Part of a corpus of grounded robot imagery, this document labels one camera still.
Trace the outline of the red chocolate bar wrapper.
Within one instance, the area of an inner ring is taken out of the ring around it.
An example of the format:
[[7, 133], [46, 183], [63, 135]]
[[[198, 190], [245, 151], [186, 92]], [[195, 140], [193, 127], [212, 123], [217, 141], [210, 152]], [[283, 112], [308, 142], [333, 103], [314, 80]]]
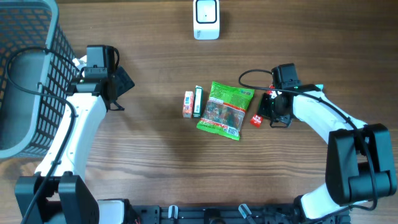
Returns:
[[275, 96], [275, 91], [271, 90], [266, 90], [266, 92], [262, 94], [257, 111], [251, 118], [252, 125], [259, 128], [264, 119], [271, 119], [271, 99], [273, 99]]

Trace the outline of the light teal tissue packet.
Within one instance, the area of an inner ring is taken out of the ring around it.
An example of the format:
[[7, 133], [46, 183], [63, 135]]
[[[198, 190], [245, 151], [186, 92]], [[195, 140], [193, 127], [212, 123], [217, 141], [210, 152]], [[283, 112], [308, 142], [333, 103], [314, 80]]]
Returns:
[[317, 84], [316, 87], [319, 88], [320, 90], [323, 90], [324, 86], [323, 86], [323, 84]]

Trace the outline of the green snack bag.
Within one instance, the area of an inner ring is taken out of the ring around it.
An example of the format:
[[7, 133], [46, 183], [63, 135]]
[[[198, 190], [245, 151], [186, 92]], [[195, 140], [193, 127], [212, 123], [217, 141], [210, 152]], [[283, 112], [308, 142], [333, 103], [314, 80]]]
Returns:
[[208, 101], [197, 128], [233, 140], [240, 140], [241, 126], [254, 90], [212, 82]]

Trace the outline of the green white gum pack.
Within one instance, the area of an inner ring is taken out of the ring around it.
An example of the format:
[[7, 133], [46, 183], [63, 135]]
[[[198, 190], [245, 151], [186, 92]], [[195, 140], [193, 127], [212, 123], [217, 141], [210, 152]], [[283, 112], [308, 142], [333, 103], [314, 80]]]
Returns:
[[193, 107], [194, 118], [199, 118], [201, 116], [202, 98], [203, 98], [203, 88], [197, 85], [195, 87], [195, 100]]

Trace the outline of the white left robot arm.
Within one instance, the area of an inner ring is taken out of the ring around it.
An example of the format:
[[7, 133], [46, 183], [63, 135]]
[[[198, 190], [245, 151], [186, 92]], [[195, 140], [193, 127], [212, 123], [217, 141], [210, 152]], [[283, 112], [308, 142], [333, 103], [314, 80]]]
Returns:
[[15, 195], [23, 223], [135, 223], [127, 199], [96, 200], [85, 184], [94, 136], [111, 105], [134, 86], [119, 66], [119, 51], [89, 45], [86, 63], [66, 91], [65, 111], [35, 174], [18, 179]]

